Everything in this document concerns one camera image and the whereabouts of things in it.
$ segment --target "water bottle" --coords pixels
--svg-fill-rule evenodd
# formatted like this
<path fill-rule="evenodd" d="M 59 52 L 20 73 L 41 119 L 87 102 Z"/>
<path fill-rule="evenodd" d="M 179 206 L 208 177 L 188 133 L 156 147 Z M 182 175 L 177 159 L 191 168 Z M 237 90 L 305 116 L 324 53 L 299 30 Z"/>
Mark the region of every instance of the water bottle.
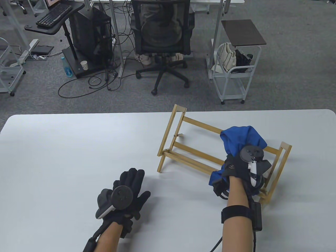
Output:
<path fill-rule="evenodd" d="M 61 60 L 62 60 L 62 63 L 63 63 L 63 68 L 64 68 L 64 71 L 65 71 L 65 74 L 69 78 L 72 77 L 72 71 L 71 71 L 71 68 L 70 68 L 68 62 L 66 61 L 66 59 L 64 57 L 62 57 Z"/>

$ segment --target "keyboard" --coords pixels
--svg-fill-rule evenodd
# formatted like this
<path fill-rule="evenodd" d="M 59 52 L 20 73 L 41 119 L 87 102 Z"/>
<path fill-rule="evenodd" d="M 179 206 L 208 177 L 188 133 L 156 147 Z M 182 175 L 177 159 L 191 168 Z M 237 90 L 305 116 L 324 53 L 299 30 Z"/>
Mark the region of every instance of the keyboard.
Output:
<path fill-rule="evenodd" d="M 36 24 L 41 27 L 51 28 L 57 24 L 57 21 L 64 17 L 71 9 L 72 6 L 70 5 L 58 3 L 47 13 L 39 17 Z"/>

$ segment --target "office chair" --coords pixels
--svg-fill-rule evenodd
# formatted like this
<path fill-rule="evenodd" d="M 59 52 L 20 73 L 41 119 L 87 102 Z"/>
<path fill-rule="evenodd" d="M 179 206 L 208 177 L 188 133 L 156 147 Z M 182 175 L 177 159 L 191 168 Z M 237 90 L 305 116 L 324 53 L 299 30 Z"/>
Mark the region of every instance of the office chair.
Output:
<path fill-rule="evenodd" d="M 27 10 L 26 8 L 23 6 L 23 0 L 9 0 L 8 1 L 10 5 L 16 5 L 19 6 L 22 9 L 23 14 L 27 14 Z M 7 14 L 5 13 L 4 10 L 2 10 L 2 14 L 4 16 L 7 16 Z"/>
<path fill-rule="evenodd" d="M 135 76 L 141 78 L 143 72 L 159 71 L 152 95 L 158 93 L 158 85 L 165 72 L 175 75 L 189 87 L 189 80 L 175 69 L 185 60 L 168 62 L 175 53 L 190 54 L 190 37 L 195 27 L 195 14 L 189 14 L 190 0 L 132 0 L 134 13 L 131 16 L 131 29 L 134 32 L 137 54 L 156 53 L 161 64 L 137 70 Z"/>

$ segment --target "wooden frame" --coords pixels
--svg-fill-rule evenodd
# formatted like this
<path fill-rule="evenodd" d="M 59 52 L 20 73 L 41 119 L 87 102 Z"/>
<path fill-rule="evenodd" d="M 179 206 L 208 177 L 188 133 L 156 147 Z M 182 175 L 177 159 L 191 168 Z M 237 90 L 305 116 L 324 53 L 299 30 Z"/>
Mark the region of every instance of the wooden frame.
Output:
<path fill-rule="evenodd" d="M 179 148 L 181 150 L 184 150 L 184 151 L 187 151 L 195 156 L 198 156 L 200 158 L 203 158 L 203 159 L 206 159 L 208 161 L 211 161 L 215 164 L 218 164 L 218 165 L 223 165 L 224 164 L 224 161 L 219 159 L 219 158 L 215 158 L 211 155 L 208 155 L 204 152 L 201 152 L 201 151 L 198 151 L 194 148 L 191 148 L 189 146 L 186 146 L 184 144 L 181 144 L 179 142 L 177 142 L 177 137 L 178 136 L 181 136 L 182 134 L 179 134 L 179 130 L 180 130 L 180 127 L 182 125 L 182 122 L 187 122 L 187 123 L 190 123 L 190 124 L 193 124 L 195 126 L 198 126 L 200 128 L 203 128 L 203 129 L 206 129 L 206 130 L 209 130 L 209 131 L 212 131 L 214 133 L 217 133 L 217 134 L 220 134 L 223 130 L 222 129 L 218 129 L 216 127 L 213 127 L 213 126 L 210 126 L 208 124 L 205 124 L 205 123 L 202 123 L 202 122 L 199 122 L 199 121 L 196 121 L 194 119 L 191 119 L 189 117 L 186 117 L 185 116 L 185 113 L 186 113 L 187 109 L 184 108 L 184 107 L 181 107 L 179 105 L 174 105 L 174 108 L 173 108 L 173 111 L 171 113 L 171 116 L 170 116 L 170 119 L 169 119 L 169 122 L 168 122 L 168 125 L 167 125 L 167 128 L 166 128 L 166 131 L 165 131 L 165 134 L 163 136 L 163 139 L 162 139 L 162 142 L 161 142 L 161 145 L 160 145 L 160 149 L 159 149 L 159 152 L 158 152 L 158 156 L 161 157 L 161 160 L 160 160 L 160 163 L 159 163 L 159 167 L 158 167 L 158 172 L 161 172 L 161 169 L 162 169 L 162 166 L 163 166 L 163 162 L 165 161 L 165 158 L 166 157 L 169 157 L 175 161 L 178 161 L 178 162 L 181 162 L 185 165 L 188 165 L 192 168 L 195 168 L 201 172 L 204 172 L 208 175 L 211 175 L 211 173 L 213 171 L 217 171 L 217 169 L 211 167 L 211 166 L 208 166 L 208 165 L 205 165 L 201 162 L 198 162 L 194 159 L 191 159 L 189 157 L 186 157 L 180 153 L 177 153 L 177 152 L 174 152 L 173 151 L 173 147 L 176 147 L 176 148 Z M 175 130 L 175 134 L 174 134 L 174 137 L 173 137 L 173 140 L 170 144 L 170 147 L 168 149 L 163 149 L 164 146 L 165 146 L 165 143 L 167 141 L 167 137 L 168 137 L 168 134 L 169 134 L 169 131 L 170 131 L 170 128 L 172 126 L 172 123 L 173 123 L 173 120 L 174 120 L 174 117 L 176 115 L 176 112 L 182 112 L 181 114 L 181 117 L 180 117 L 180 120 L 177 124 L 177 128 Z M 291 148 L 292 146 L 285 143 L 285 142 L 282 142 L 279 149 L 275 149 L 275 148 L 272 148 L 270 146 L 267 146 L 264 151 L 267 151 L 269 153 L 272 153 L 275 155 L 275 159 L 273 161 L 273 164 L 272 164 L 272 167 L 270 169 L 270 173 L 269 175 L 267 176 L 267 178 L 265 178 L 265 185 L 260 189 L 260 200 L 259 202 L 262 203 L 262 204 L 267 204 L 270 202 L 271 200 L 271 197 L 273 195 L 273 192 L 275 190 L 275 187 L 277 186 L 277 183 L 278 183 L 278 180 L 279 180 L 279 177 L 281 175 L 281 172 L 285 166 L 285 163 L 287 161 L 287 158 L 288 158 L 288 155 L 291 151 Z M 270 187 L 269 187 L 269 190 L 267 190 L 267 186 L 270 182 L 270 179 L 271 179 L 271 176 L 273 175 L 274 173 L 274 170 L 275 170 L 275 167 L 279 161 L 279 158 L 281 156 L 281 152 L 282 150 L 285 150 L 284 152 L 284 155 L 281 159 L 281 162 L 280 162 L 280 165 L 278 167 L 278 170 L 277 170 L 277 174 L 275 176 L 275 179 L 273 180 L 273 182 L 271 183 Z"/>

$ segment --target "computer case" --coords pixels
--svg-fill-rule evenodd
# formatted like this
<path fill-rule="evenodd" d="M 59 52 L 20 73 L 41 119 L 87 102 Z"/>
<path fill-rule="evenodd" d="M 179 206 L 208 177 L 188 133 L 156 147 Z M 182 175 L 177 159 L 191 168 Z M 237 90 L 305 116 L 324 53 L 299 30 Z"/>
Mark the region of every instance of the computer case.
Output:
<path fill-rule="evenodd" d="M 106 64 L 112 58 L 111 18 L 92 7 L 70 16 L 72 41 L 83 55 L 95 64 Z"/>

